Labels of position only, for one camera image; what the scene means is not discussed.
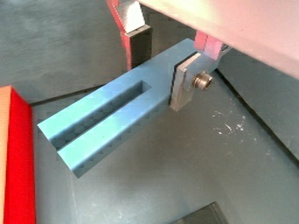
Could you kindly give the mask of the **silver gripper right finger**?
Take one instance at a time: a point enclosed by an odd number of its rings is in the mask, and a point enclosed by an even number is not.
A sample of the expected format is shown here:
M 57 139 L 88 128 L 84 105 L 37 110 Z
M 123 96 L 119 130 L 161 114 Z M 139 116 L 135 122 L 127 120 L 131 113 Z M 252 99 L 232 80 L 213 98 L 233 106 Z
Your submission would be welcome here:
M 169 107 L 179 111 L 192 100 L 193 90 L 207 90 L 211 72 L 231 47 L 201 31 L 196 31 L 195 52 L 173 67 Z

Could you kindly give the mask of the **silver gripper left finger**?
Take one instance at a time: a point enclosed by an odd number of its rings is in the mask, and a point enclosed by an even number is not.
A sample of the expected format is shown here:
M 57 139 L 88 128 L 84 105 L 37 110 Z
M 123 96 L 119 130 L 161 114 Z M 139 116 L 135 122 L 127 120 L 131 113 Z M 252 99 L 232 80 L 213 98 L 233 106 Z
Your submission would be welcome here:
M 127 69 L 151 59 L 152 27 L 145 23 L 140 3 L 136 0 L 107 0 L 125 49 Z

